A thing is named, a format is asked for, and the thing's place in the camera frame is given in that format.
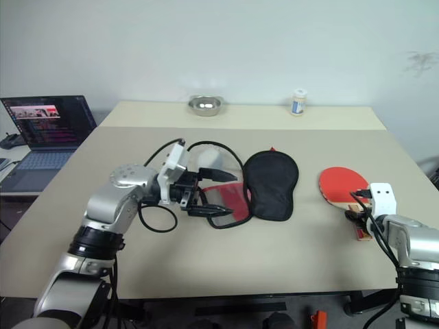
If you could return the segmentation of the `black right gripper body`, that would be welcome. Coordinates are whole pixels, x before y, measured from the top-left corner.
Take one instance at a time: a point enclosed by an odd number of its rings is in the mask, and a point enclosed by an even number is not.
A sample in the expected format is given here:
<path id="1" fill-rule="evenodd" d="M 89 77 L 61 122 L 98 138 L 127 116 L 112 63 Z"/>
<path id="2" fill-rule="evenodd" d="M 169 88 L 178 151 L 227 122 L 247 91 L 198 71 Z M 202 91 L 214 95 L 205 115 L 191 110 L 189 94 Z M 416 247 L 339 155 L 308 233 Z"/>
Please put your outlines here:
<path id="1" fill-rule="evenodd" d="M 372 215 L 372 206 L 369 201 L 364 198 L 360 198 L 360 206 L 362 208 L 361 211 L 361 219 L 362 221 L 367 221 Z"/>

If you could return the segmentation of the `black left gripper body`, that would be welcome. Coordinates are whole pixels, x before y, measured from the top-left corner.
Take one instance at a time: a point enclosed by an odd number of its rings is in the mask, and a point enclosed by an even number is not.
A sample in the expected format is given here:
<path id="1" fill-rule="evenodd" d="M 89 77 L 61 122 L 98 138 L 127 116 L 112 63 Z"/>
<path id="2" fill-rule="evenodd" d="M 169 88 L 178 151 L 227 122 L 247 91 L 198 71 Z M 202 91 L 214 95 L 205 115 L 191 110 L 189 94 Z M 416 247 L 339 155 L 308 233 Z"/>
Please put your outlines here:
<path id="1" fill-rule="evenodd" d="M 172 202 L 179 204 L 184 211 L 194 211 L 201 206 L 199 182 L 202 178 L 198 172 L 185 171 L 170 185 L 169 195 Z"/>

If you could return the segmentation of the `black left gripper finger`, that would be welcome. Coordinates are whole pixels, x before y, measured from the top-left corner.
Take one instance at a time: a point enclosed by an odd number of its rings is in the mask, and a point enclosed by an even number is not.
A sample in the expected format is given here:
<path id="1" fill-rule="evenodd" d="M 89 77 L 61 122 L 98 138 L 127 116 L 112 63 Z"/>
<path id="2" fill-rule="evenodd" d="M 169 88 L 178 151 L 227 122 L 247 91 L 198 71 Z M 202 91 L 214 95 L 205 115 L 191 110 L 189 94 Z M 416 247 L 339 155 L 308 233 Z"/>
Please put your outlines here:
<path id="1" fill-rule="evenodd" d="M 187 209 L 187 214 L 190 217 L 223 217 L 226 215 L 230 215 L 233 212 L 233 209 L 215 204 L 191 206 Z"/>
<path id="2" fill-rule="evenodd" d="M 201 181 L 203 179 L 211 180 L 213 182 L 234 182 L 238 180 L 237 176 L 229 172 L 201 167 L 198 171 L 198 180 Z"/>

